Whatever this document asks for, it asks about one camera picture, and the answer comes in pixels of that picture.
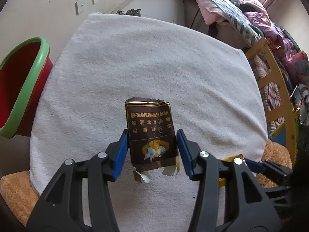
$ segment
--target bed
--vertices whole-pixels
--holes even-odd
[[[267,11],[259,3],[259,1],[236,1],[237,4],[235,2],[233,3],[233,0],[196,0],[199,6],[199,10],[203,16],[201,20],[203,20],[205,24],[208,25],[213,25],[214,23],[216,23],[216,39],[223,41],[226,44],[235,48],[243,49],[244,52],[246,52],[252,46],[264,46],[267,44],[266,39],[263,37],[264,33],[261,33],[259,29],[257,30],[256,27],[247,18],[251,16],[251,14],[249,14],[251,12],[244,14],[242,13],[244,7],[242,7],[241,10],[240,6],[244,4],[246,6],[250,5],[251,7],[249,8],[249,11],[256,11],[257,13],[259,13],[259,15],[263,16],[263,20],[265,22],[268,22],[268,25],[266,25],[266,27],[268,28],[265,29],[267,33],[269,33],[269,31],[274,31],[271,32],[271,34],[280,34],[273,29],[273,23],[270,21]],[[288,40],[285,42],[283,42],[282,40],[280,44],[282,46],[286,46],[288,45]],[[292,55],[292,52],[289,49],[287,50],[287,48],[285,48],[285,53],[287,53],[288,57]],[[280,77],[280,81],[278,79],[268,80],[268,83],[263,83],[263,86],[259,86],[265,114],[266,116],[269,116],[272,110],[286,107],[291,112],[289,114],[289,121],[292,121],[293,106],[291,105],[287,96],[290,96],[291,90],[293,89],[291,89],[292,86],[290,85],[290,78],[285,71],[284,66],[282,65],[282,63],[286,59],[285,53],[280,53],[281,55],[276,56],[273,55],[272,52],[266,55],[265,51],[255,51],[255,55],[250,56],[249,62],[255,79],[259,85],[261,84],[261,81],[265,81],[265,77],[269,78],[269,74],[275,74],[275,72],[273,71],[278,70],[278,72],[280,73],[278,74],[278,77]],[[282,116],[283,114],[280,116],[278,115],[277,119],[267,118],[268,134],[273,133],[274,130],[276,130],[277,126],[280,125],[280,123],[284,122],[285,118]],[[289,130],[290,132],[286,136],[286,146],[288,147],[291,157],[293,158],[296,146],[294,128],[295,124],[293,125],[293,129]]]

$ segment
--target wall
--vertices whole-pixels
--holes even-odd
[[[0,13],[0,60],[22,41],[44,37],[50,45],[50,58],[55,62],[66,42],[85,17],[94,11],[110,13],[131,0],[100,0],[78,16],[77,0],[8,0]]]
[[[301,50],[309,54],[309,15],[300,0],[279,0],[269,9],[270,19],[282,25]]]

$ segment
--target dark brown cigarette pack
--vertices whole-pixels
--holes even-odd
[[[178,150],[170,104],[158,99],[126,101],[132,165],[138,172],[177,165]]]

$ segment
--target yellow object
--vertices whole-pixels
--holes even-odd
[[[239,155],[236,155],[236,156],[225,158],[224,161],[232,162],[235,158],[244,159],[244,156],[242,154],[239,154]],[[223,186],[225,186],[225,179],[219,178],[219,187],[223,187]]]
[[[295,121],[295,140],[298,139],[298,134],[299,134],[299,118],[300,118],[300,108],[298,108],[294,114],[294,121]],[[282,132],[285,129],[285,121],[282,122],[276,130],[273,131],[272,133],[272,137],[276,137],[280,132]],[[296,158],[297,155],[297,147],[295,147],[295,151],[294,151],[294,158]]]
[[[163,151],[160,151],[158,153],[160,147],[164,147],[164,149]],[[166,141],[155,139],[153,141],[148,142],[146,145],[143,146],[142,148],[143,154],[147,153],[148,148],[153,148],[155,150],[155,157],[159,157],[159,155],[164,154],[168,149],[170,149],[170,145]]]

